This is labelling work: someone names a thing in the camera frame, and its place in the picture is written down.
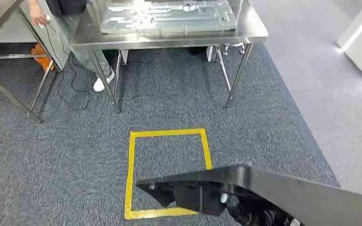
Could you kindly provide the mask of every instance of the white sneaker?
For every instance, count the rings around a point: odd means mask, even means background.
[[[110,82],[115,78],[115,72],[112,71],[112,73],[110,74],[109,78],[106,79],[107,83],[110,84]],[[105,89],[105,87],[103,86],[103,82],[101,79],[96,79],[96,82],[94,84],[94,90],[96,92],[100,92],[103,91]]]

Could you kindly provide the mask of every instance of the gray floor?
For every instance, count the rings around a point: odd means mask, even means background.
[[[27,45],[0,46],[28,51]],[[136,63],[158,57],[152,64]],[[241,54],[225,58],[235,73]],[[298,111],[264,45],[256,45],[235,105],[218,64],[187,49],[132,51],[122,79],[122,112],[105,93],[76,93],[74,73],[50,76],[35,124],[0,94],[0,225],[236,225],[203,215],[123,219],[130,130],[205,128],[214,167],[251,164],[331,185],[338,182]],[[73,65],[74,87],[91,90],[92,73]],[[22,100],[35,91],[42,70],[32,59],[0,61],[0,81]],[[204,169],[199,138],[138,138],[134,182]],[[133,208],[158,208],[134,189]]]
[[[362,72],[336,41],[362,0],[251,0],[268,49],[341,186],[362,193]]]

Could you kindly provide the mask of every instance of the person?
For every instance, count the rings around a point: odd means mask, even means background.
[[[75,34],[80,16],[84,12],[87,4],[87,0],[46,0],[48,7],[57,22],[59,29],[61,30],[60,37],[63,42],[69,44]],[[43,14],[38,0],[28,0],[30,8],[30,14],[32,22],[35,25],[45,25],[49,23],[46,15]],[[102,80],[97,75],[97,70],[87,51],[74,51],[74,56],[78,61],[87,69],[95,73],[97,80],[93,86],[96,92],[101,92],[105,89]],[[95,54],[98,58],[100,66],[102,67],[103,73],[106,76],[106,80],[110,83],[115,77],[115,72],[109,65],[105,56],[101,50],[96,50]]]

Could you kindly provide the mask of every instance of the stainless steel table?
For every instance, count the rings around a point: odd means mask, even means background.
[[[120,62],[126,63],[126,58],[122,56],[122,51],[129,49],[144,48],[178,48],[178,47],[199,47],[211,46],[215,47],[216,58],[218,58],[223,71],[224,79],[228,90],[228,100],[226,107],[230,107],[234,98],[235,88],[247,63],[254,43],[264,42],[268,36],[268,32],[257,15],[256,11],[247,0],[229,0],[234,15],[237,18],[238,27],[236,30],[226,32],[191,32],[191,33],[167,33],[161,35],[149,34],[102,34],[99,30],[96,15],[102,15],[102,12],[93,13],[85,11],[80,19],[71,45],[75,50],[87,50],[98,71],[99,77],[102,79],[105,90],[109,96],[111,103],[117,112],[120,106],[117,101],[117,85],[119,81]],[[230,85],[227,72],[220,53],[219,46],[224,43],[245,43],[247,49],[242,57],[236,78],[233,85]],[[94,50],[97,49],[118,49],[119,56],[116,65],[116,80],[113,91],[110,90],[106,82],[102,68],[98,63],[98,59]]]
[[[35,58],[35,57],[46,57],[47,56],[50,59],[50,64],[49,64],[49,67],[48,67],[48,68],[50,68],[54,64],[53,58],[49,55],[49,52],[47,51],[46,47],[42,43],[40,37],[35,32],[33,26],[28,21],[28,19],[27,19],[26,15],[24,14],[24,12],[21,10],[20,4],[23,1],[24,0],[0,0],[0,28],[10,18],[10,16],[15,11],[17,11],[19,13],[19,15],[22,17],[22,19],[24,20],[24,23],[27,25],[30,32],[33,34],[33,36],[35,37],[37,42],[41,45],[42,49],[45,51],[45,53],[47,55],[10,54],[10,55],[0,56],[0,59],[20,59],[20,58]],[[23,110],[33,120],[35,120],[36,122],[42,122],[42,120],[33,113],[33,109],[34,109],[35,104],[36,104],[36,102],[38,100],[38,97],[39,97],[39,95],[41,93],[41,90],[42,90],[42,87],[43,87],[43,85],[45,83],[48,72],[49,72],[49,70],[47,70],[45,72],[45,74],[44,74],[44,76],[42,78],[42,81],[40,82],[40,84],[38,86],[37,93],[34,96],[34,98],[33,98],[32,102],[31,102],[31,104],[29,105],[29,107],[25,106],[22,102],[20,102],[14,95],[12,95],[1,84],[0,84],[0,92],[2,92],[7,98],[9,98],[15,105],[17,105],[21,110]]]

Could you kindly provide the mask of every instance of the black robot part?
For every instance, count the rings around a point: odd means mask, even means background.
[[[242,225],[289,225],[295,218],[307,226],[362,226],[362,194],[250,166],[142,180],[137,187],[164,207],[175,202],[216,216],[237,197],[239,208],[228,207],[228,212]],[[221,194],[228,195],[227,204],[220,201]]]

